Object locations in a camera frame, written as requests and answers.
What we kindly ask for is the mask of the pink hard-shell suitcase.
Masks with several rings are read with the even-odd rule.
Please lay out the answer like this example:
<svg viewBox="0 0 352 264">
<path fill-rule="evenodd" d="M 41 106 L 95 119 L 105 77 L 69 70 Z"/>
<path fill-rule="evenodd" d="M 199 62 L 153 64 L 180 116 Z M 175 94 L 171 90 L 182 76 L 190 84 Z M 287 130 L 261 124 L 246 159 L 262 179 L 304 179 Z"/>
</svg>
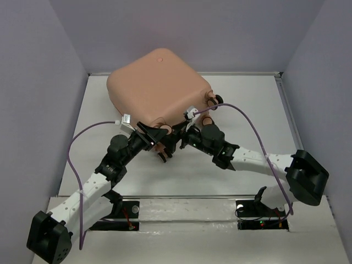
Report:
<svg viewBox="0 0 352 264">
<path fill-rule="evenodd" d="M 107 79 L 112 104 L 120 114 L 129 114 L 132 125 L 142 122 L 174 135 L 174 126 L 184 122 L 191 106 L 202 111 L 196 124 L 213 123 L 208 107 L 223 103 L 211 85 L 174 52 L 157 48 L 112 72 Z"/>
</svg>

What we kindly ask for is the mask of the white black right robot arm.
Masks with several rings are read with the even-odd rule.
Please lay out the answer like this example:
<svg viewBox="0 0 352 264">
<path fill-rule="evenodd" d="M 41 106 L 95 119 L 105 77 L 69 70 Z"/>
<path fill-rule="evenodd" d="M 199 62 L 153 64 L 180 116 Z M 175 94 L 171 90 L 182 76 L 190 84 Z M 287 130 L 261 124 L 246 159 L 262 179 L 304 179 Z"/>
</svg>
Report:
<svg viewBox="0 0 352 264">
<path fill-rule="evenodd" d="M 224 132 L 215 124 L 202 129 L 179 124 L 161 140 L 168 155 L 175 151 L 177 143 L 181 148 L 189 145 L 210 155 L 212 162 L 221 169 L 273 176 L 276 185 L 261 187 L 253 201 L 253 209 L 260 216 L 295 202 L 309 206 L 321 203 L 329 173 L 305 150 L 297 150 L 292 155 L 249 150 L 227 142 Z"/>
</svg>

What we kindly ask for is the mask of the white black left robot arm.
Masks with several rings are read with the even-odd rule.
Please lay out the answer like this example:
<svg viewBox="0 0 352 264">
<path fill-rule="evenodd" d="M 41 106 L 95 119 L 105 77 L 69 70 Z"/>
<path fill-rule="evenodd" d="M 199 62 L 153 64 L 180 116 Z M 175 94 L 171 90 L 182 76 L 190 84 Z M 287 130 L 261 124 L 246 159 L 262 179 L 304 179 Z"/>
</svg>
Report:
<svg viewBox="0 0 352 264">
<path fill-rule="evenodd" d="M 102 218 L 121 213 L 123 198 L 113 188 L 126 175 L 127 164 L 142 150 L 152 149 L 167 134 L 167 129 L 138 122 L 130 136 L 112 137 L 107 153 L 90 178 L 57 207 L 35 214 L 27 248 L 47 263 L 61 263 L 84 231 Z"/>
</svg>

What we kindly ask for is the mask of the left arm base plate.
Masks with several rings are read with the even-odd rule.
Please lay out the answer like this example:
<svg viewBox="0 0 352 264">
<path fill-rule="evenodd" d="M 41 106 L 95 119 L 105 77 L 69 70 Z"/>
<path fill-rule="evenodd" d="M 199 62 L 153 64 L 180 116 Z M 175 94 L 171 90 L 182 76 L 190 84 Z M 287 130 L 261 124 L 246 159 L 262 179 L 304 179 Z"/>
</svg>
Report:
<svg viewBox="0 0 352 264">
<path fill-rule="evenodd" d="M 113 206 L 111 214 L 96 222 L 91 231 L 136 232 L 139 230 L 140 201 L 124 200 L 120 207 Z"/>
</svg>

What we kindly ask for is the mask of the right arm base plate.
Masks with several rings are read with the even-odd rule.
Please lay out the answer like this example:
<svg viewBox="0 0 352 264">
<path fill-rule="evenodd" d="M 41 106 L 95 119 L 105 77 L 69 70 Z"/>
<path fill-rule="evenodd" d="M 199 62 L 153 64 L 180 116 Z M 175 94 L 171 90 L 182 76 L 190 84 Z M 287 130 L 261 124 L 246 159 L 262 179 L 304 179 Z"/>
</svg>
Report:
<svg viewBox="0 0 352 264">
<path fill-rule="evenodd" d="M 270 209 L 253 200 L 238 200 L 234 214 L 239 230 L 289 230 L 284 207 Z"/>
</svg>

